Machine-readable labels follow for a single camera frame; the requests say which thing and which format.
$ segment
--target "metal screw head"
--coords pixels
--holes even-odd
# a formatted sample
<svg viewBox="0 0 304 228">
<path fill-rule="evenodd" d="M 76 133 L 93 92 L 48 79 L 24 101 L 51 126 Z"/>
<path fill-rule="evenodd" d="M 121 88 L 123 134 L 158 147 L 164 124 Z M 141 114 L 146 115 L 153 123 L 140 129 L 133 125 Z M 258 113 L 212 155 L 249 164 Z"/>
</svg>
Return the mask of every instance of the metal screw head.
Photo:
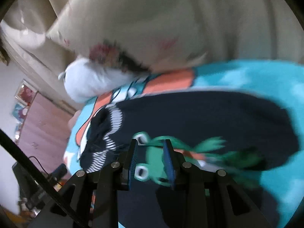
<svg viewBox="0 0 304 228">
<path fill-rule="evenodd" d="M 218 171 L 217 171 L 217 174 L 218 174 L 219 176 L 221 176 L 221 177 L 226 176 L 226 172 L 225 172 L 224 170 L 218 170 Z"/>
<path fill-rule="evenodd" d="M 183 167 L 184 167 L 184 168 L 190 168 L 191 166 L 192 166 L 192 164 L 189 163 L 189 162 L 184 162 L 184 163 L 183 163 Z"/>
<path fill-rule="evenodd" d="M 79 170 L 79 171 L 76 172 L 76 176 L 78 176 L 78 177 L 82 177 L 84 175 L 85 175 L 85 171 L 84 170 Z"/>
<path fill-rule="evenodd" d="M 120 166 L 120 163 L 117 162 L 117 161 L 115 161 L 115 162 L 113 162 L 113 163 L 111 164 L 111 166 L 112 166 L 112 168 L 117 168 L 117 167 Z"/>
</svg>

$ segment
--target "beige pillow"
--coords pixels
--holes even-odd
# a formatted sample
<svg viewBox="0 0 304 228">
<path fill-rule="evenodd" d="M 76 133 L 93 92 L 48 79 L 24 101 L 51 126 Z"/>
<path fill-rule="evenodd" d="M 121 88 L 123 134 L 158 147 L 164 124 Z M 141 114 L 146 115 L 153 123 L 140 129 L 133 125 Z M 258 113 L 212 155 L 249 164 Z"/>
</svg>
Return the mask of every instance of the beige pillow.
<svg viewBox="0 0 304 228">
<path fill-rule="evenodd" d="M 70 0 L 49 36 L 107 65 L 154 72 L 230 59 L 300 62 L 304 52 L 284 0 Z"/>
<path fill-rule="evenodd" d="M 47 36 L 132 71 L 191 67 L 206 53 L 189 0 L 69 0 Z"/>
<path fill-rule="evenodd" d="M 16 0 L 0 27 L 10 39 L 58 76 L 75 56 L 46 37 L 56 19 L 49 0 Z"/>
</svg>

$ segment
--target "picture frame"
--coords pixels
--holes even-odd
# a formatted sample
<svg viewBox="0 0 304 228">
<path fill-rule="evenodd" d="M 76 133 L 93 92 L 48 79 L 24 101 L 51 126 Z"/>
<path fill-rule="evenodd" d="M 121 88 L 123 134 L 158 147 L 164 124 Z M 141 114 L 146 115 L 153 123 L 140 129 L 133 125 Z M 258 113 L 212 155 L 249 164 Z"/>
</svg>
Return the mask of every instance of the picture frame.
<svg viewBox="0 0 304 228">
<path fill-rule="evenodd" d="M 26 118 L 27 111 L 28 111 L 27 106 L 23 105 L 20 102 L 17 102 L 14 106 L 13 111 L 12 111 L 12 115 L 13 115 L 14 118 L 17 119 L 17 121 L 19 123 L 23 123 L 25 118 Z"/>
<path fill-rule="evenodd" d="M 29 84 L 26 80 L 23 80 L 19 85 L 15 97 L 21 104 L 28 107 L 33 102 L 36 94 L 37 89 Z"/>
<path fill-rule="evenodd" d="M 18 122 L 15 127 L 15 144 L 18 145 L 23 124 Z"/>
</svg>

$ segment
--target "turquoise blanket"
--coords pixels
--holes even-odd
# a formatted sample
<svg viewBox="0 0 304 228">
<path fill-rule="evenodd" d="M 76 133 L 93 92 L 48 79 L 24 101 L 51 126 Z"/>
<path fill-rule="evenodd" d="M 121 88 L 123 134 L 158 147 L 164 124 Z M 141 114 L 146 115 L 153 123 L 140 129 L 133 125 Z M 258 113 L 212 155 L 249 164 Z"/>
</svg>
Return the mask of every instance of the turquoise blanket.
<svg viewBox="0 0 304 228">
<path fill-rule="evenodd" d="M 263 171 L 260 181 L 261 186 L 276 198 L 280 214 L 278 227 L 284 227 L 304 196 L 304 67 L 283 61 L 235 60 L 203 65 L 189 71 L 193 75 L 192 82 L 185 90 L 221 89 L 251 93 L 288 110 L 301 150 L 287 164 Z M 145 93 L 147 83 L 157 77 L 159 75 L 149 76 L 114 90 L 109 101 L 138 97 Z M 72 130 L 64 155 L 71 174 L 81 169 L 77 160 L 76 133 L 91 116 L 96 100 L 94 97 L 87 102 Z"/>
</svg>

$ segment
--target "cartoon print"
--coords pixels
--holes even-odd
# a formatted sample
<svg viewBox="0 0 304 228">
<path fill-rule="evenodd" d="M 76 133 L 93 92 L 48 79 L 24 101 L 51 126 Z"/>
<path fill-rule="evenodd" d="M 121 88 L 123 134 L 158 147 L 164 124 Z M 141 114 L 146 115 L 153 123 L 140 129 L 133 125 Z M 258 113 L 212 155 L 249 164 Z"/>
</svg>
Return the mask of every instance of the cartoon print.
<svg viewBox="0 0 304 228">
<path fill-rule="evenodd" d="M 162 74 L 149 81 L 142 93 L 148 94 L 187 89 L 192 85 L 194 77 L 194 71 L 192 69 Z"/>
<path fill-rule="evenodd" d="M 75 155 L 75 153 L 70 153 L 65 151 L 63 155 L 63 162 L 67 166 L 67 168 L 70 168 L 72 157 Z"/>
<path fill-rule="evenodd" d="M 162 75 L 150 75 L 148 77 L 141 77 L 129 85 L 122 86 L 112 92 L 99 96 L 96 99 L 90 117 L 76 133 L 76 144 L 78 146 L 86 144 L 86 133 L 89 129 L 91 119 L 103 106 L 127 100 L 136 95 L 186 89 L 192 85 L 193 79 L 194 72 L 191 69 L 179 70 Z"/>
<path fill-rule="evenodd" d="M 139 181 L 151 179 L 159 185 L 170 186 L 163 163 L 163 141 L 170 139 L 174 150 L 182 151 L 186 161 L 203 170 L 215 172 L 218 169 L 225 169 L 235 181 L 244 187 L 248 189 L 258 187 L 260 172 L 248 173 L 246 171 L 246 169 L 254 167 L 262 160 L 252 148 L 220 155 L 209 153 L 224 147 L 223 143 L 225 141 L 220 137 L 204 140 L 194 148 L 171 136 L 159 136 L 151 139 L 147 133 L 140 132 L 134 134 L 133 138 L 138 141 L 139 146 L 147 146 L 146 164 L 136 165 L 135 179 Z"/>
<path fill-rule="evenodd" d="M 250 83 L 250 79 L 247 77 L 247 69 L 241 70 L 229 70 L 219 80 L 220 83 L 228 84 L 230 87 L 239 89 L 243 85 Z"/>
<path fill-rule="evenodd" d="M 105 93 L 101 96 L 99 96 L 96 99 L 96 102 L 94 104 L 92 113 L 90 115 L 90 117 L 88 118 L 88 120 L 81 126 L 81 128 L 78 130 L 78 132 L 76 133 L 76 144 L 78 146 L 80 146 L 81 140 L 84 136 L 85 131 L 87 130 L 88 124 L 90 123 L 92 117 L 97 113 L 97 111 L 99 111 L 99 109 L 101 107 L 103 107 L 104 105 L 108 104 L 111 101 L 111 97 L 112 97 L 112 92 L 109 93 Z"/>
<path fill-rule="evenodd" d="M 119 68 L 123 72 L 148 72 L 148 68 L 141 66 L 127 55 L 116 42 L 111 44 L 104 41 L 102 44 L 94 45 L 90 49 L 89 59 L 98 61 L 105 67 Z"/>
</svg>

